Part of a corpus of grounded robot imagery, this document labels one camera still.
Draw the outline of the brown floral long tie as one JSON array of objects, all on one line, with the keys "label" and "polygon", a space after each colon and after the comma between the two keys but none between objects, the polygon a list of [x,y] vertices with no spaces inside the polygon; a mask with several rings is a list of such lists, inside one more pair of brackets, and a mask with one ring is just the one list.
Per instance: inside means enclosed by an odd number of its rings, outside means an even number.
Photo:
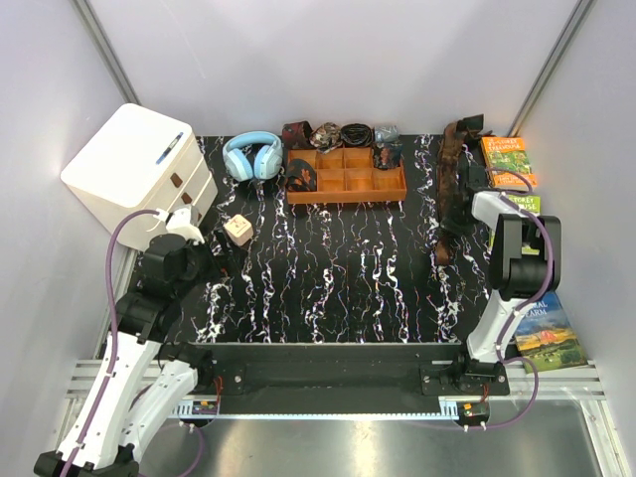
[{"label": "brown floral long tie", "polygon": [[[443,130],[436,163],[436,204],[437,219],[440,222],[449,210],[458,209],[456,194],[460,156],[466,142],[476,143],[484,125],[484,114],[467,116],[447,124]],[[434,260],[438,266],[450,263],[451,239],[457,237],[448,234],[440,227],[438,242],[435,246]]]}]

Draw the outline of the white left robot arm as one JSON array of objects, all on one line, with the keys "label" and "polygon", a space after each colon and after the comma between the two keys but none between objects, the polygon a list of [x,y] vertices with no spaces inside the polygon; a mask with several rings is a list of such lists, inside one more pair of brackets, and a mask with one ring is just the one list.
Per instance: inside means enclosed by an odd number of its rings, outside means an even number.
[{"label": "white left robot arm", "polygon": [[38,476],[135,476],[174,407],[220,383],[211,351],[166,337],[182,300],[222,268],[194,226],[153,238],[142,255],[141,283],[115,304],[116,329],[79,416]]}]

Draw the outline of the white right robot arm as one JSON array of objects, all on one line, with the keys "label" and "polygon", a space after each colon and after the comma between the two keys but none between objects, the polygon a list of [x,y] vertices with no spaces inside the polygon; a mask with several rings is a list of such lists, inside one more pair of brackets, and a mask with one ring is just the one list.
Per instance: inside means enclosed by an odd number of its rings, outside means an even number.
[{"label": "white right robot arm", "polygon": [[466,340],[463,362],[451,369],[451,382],[473,394],[487,381],[486,371],[504,362],[505,349],[522,319],[560,282],[561,223],[536,215],[511,200],[516,193],[489,187],[487,170],[458,167],[441,228],[459,237],[481,223],[494,233],[488,304]]}]

